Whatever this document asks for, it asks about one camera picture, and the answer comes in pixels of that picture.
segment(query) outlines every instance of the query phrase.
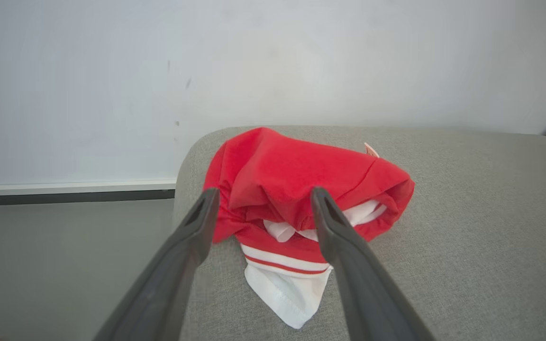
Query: gray couch cushion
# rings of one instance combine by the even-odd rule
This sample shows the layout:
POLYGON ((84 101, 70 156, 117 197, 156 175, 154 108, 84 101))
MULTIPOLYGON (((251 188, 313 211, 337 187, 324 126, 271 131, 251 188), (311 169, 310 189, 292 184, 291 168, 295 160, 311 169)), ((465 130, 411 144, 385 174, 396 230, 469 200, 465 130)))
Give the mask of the gray couch cushion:
MULTIPOLYGON (((367 142, 410 173, 416 182, 412 202, 370 246, 438 339, 546 340, 546 137, 272 128, 356 151, 367 142)), ((219 130, 191 148, 178 175, 174 226, 199 196, 216 150, 248 129, 219 130)), ((293 330, 252 292, 244 267, 234 238, 212 247, 195 274, 182 339, 348 340, 334 272, 319 311, 293 330)))

